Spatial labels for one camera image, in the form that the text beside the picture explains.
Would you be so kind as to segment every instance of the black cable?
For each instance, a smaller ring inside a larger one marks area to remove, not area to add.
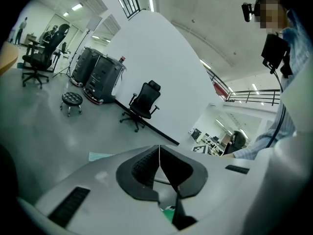
[[[281,85],[281,83],[280,83],[280,81],[279,81],[279,77],[278,77],[277,73],[274,72],[274,75],[275,75],[275,77],[277,78],[277,81],[278,81],[278,83],[279,83],[281,93],[283,93],[284,90],[283,90],[283,87],[282,87],[282,85]],[[284,118],[285,118],[285,113],[286,113],[286,107],[283,105],[282,113],[281,113],[281,115],[280,115],[280,118],[279,118],[277,127],[276,127],[276,129],[275,129],[275,132],[274,132],[272,138],[271,138],[270,141],[268,142],[266,148],[269,148],[270,145],[273,143],[274,139],[276,138],[277,133],[279,132],[279,129],[280,129],[280,127],[281,127],[282,124],[283,124],[283,121],[284,121]]]

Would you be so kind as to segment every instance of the black stool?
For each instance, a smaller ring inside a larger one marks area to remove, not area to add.
[[[83,98],[74,92],[66,92],[62,95],[62,102],[60,105],[60,109],[62,110],[62,105],[63,103],[65,103],[66,105],[68,105],[68,112],[67,112],[67,116],[70,116],[70,108],[71,106],[78,106],[79,107],[79,114],[82,113],[82,108],[80,108],[80,105],[83,102]]]

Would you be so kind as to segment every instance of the light stand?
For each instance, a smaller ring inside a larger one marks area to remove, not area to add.
[[[72,59],[71,59],[69,65],[68,65],[66,68],[64,68],[63,70],[61,70],[60,72],[56,73],[52,78],[54,78],[54,77],[57,76],[58,74],[61,74],[61,75],[66,75],[66,76],[69,77],[69,79],[71,79],[70,65],[71,65],[71,63],[72,63],[72,61],[73,61],[73,58],[74,58],[74,56],[76,55],[76,53],[77,53],[77,51],[78,51],[80,45],[82,44],[82,42],[83,42],[84,39],[88,36],[89,33],[90,33],[90,30],[88,30],[88,31],[86,32],[84,38],[82,39],[82,41],[81,41],[80,44],[78,45],[78,47],[77,47],[77,49],[76,49],[74,55],[72,56]]]

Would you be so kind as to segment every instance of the man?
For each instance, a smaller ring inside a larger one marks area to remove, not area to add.
[[[54,33],[58,30],[58,26],[55,25],[52,30],[48,30],[44,33],[42,37],[40,37],[40,43],[42,46],[46,46],[52,39]]]
[[[294,77],[297,76],[299,71],[304,68],[308,57],[313,53],[311,40],[295,12],[289,9],[283,0],[256,0],[254,15],[255,20],[260,22],[261,28],[278,32],[280,37],[288,42],[290,54],[284,60],[284,66],[288,66],[287,69],[286,67],[284,69],[288,70],[290,66],[291,71],[287,75],[283,73],[283,77],[281,78],[282,88],[285,89],[293,81]],[[227,154],[224,157],[254,160],[258,152],[266,148],[266,145],[273,136],[282,109],[283,105],[280,104],[273,125],[267,132],[260,135],[253,145],[235,151],[232,154]],[[289,113],[286,111],[282,126],[271,146],[274,146],[282,138],[292,136],[294,131],[294,124]]]
[[[15,38],[15,45],[16,45],[16,42],[18,42],[18,46],[20,46],[20,40],[21,40],[21,36],[22,36],[22,33],[23,33],[23,30],[25,29],[27,23],[27,17],[25,18],[25,20],[20,24],[20,29],[18,31],[18,33],[16,34],[16,38]]]

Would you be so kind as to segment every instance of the blue shirt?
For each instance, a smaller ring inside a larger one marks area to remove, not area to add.
[[[283,39],[288,42],[289,47],[290,47],[289,64],[290,64],[290,68],[293,74],[290,75],[288,79],[284,77],[281,78],[281,85],[283,89],[285,89],[293,81],[295,76],[297,76],[299,71],[301,71],[301,69],[304,68],[305,63],[308,60],[308,57],[313,52],[313,46],[312,46],[311,40],[309,36],[307,35],[305,28],[302,26],[300,20],[298,19],[297,15],[293,11],[289,10],[287,12],[287,16],[292,24],[292,28],[285,28],[282,34],[283,34]],[[260,135],[256,139],[253,145],[247,148],[235,151],[233,153],[235,158],[254,160],[258,152],[266,148],[268,142],[273,136],[275,129],[278,125],[282,110],[283,110],[283,104],[280,103],[273,125],[268,129],[267,132]],[[294,127],[293,121],[289,113],[286,111],[282,126],[280,127],[280,130],[277,133],[275,140],[271,144],[271,147],[275,146],[278,140],[285,138],[285,137],[292,136],[294,131],[295,131],[295,127]]]

